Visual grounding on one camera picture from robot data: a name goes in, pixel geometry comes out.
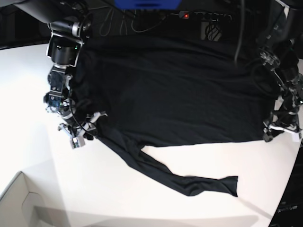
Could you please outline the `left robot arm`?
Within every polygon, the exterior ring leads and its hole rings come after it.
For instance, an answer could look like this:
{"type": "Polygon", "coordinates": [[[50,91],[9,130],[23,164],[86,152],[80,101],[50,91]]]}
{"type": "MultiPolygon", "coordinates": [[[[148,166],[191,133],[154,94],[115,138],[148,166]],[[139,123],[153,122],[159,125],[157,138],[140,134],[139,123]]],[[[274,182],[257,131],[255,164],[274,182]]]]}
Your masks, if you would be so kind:
{"type": "Polygon", "coordinates": [[[259,66],[272,76],[282,98],[280,107],[263,121],[263,140],[271,142],[277,135],[289,133],[294,141],[302,139],[299,110],[303,105],[303,75],[294,50],[303,31],[301,0],[272,0],[267,12],[267,24],[258,35],[259,66]]]}

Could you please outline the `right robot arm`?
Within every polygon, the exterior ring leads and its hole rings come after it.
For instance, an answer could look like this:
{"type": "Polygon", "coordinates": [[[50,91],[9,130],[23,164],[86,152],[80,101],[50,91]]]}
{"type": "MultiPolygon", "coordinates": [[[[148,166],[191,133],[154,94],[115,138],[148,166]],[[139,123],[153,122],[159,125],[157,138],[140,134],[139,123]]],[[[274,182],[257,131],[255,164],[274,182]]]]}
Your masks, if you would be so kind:
{"type": "Polygon", "coordinates": [[[90,38],[89,6],[84,0],[14,0],[12,5],[51,30],[46,55],[53,66],[47,78],[50,91],[44,96],[44,103],[47,112],[64,121],[58,130],[66,132],[72,145],[80,147],[85,139],[96,137],[95,122],[101,116],[79,110],[71,88],[80,52],[90,38]]]}

